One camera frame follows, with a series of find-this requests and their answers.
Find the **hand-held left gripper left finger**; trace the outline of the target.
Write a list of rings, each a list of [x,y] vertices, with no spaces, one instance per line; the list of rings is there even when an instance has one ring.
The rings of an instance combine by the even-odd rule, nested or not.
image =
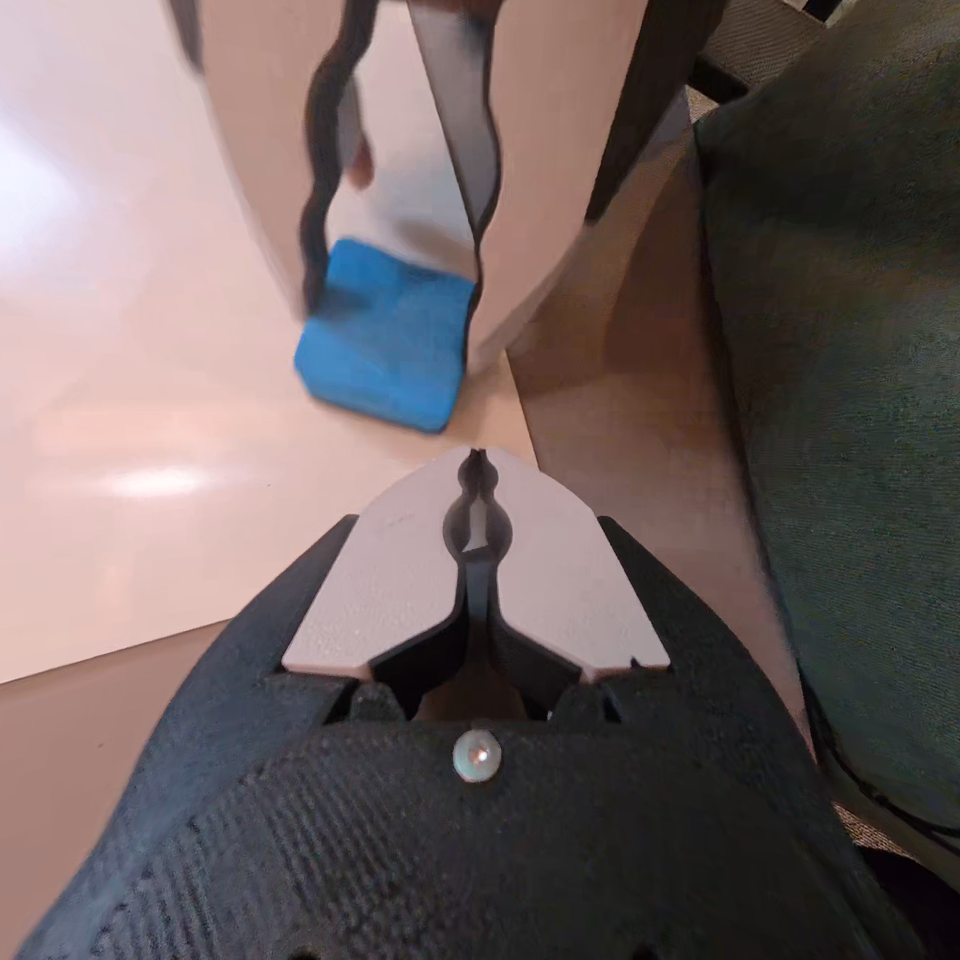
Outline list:
[[[481,450],[455,446],[358,514],[281,660],[292,674],[442,684],[462,666]]]

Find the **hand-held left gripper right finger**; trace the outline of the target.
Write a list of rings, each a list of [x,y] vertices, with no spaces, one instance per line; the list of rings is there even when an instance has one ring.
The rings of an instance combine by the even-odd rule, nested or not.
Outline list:
[[[496,668],[515,687],[594,685],[670,657],[594,511],[499,448],[482,453]]]

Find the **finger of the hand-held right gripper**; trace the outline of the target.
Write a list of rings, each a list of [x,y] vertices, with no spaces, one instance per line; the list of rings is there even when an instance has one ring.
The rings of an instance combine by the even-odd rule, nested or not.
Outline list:
[[[316,310],[341,185],[338,111],[367,52],[372,1],[198,2],[200,63],[222,142],[302,317]]]
[[[409,2],[477,254],[463,349],[470,375],[517,340],[590,233],[648,6]]]

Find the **white whiteboard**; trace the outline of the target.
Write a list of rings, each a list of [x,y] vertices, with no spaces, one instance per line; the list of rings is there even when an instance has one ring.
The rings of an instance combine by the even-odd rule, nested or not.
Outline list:
[[[440,436],[313,401],[162,2],[2,2],[2,683],[234,616],[459,444],[534,451],[505,357]]]

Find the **blue whiteboard eraser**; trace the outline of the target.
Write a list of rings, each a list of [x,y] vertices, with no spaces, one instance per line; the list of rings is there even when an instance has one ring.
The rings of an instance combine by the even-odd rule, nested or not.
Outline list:
[[[294,369],[315,400],[426,434],[461,391],[476,284],[354,238],[333,246]]]

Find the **green sweatshirt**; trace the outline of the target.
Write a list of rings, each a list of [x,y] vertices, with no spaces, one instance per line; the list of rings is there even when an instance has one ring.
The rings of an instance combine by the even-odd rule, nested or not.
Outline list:
[[[958,850],[958,2],[855,2],[695,141],[751,506],[822,736]]]

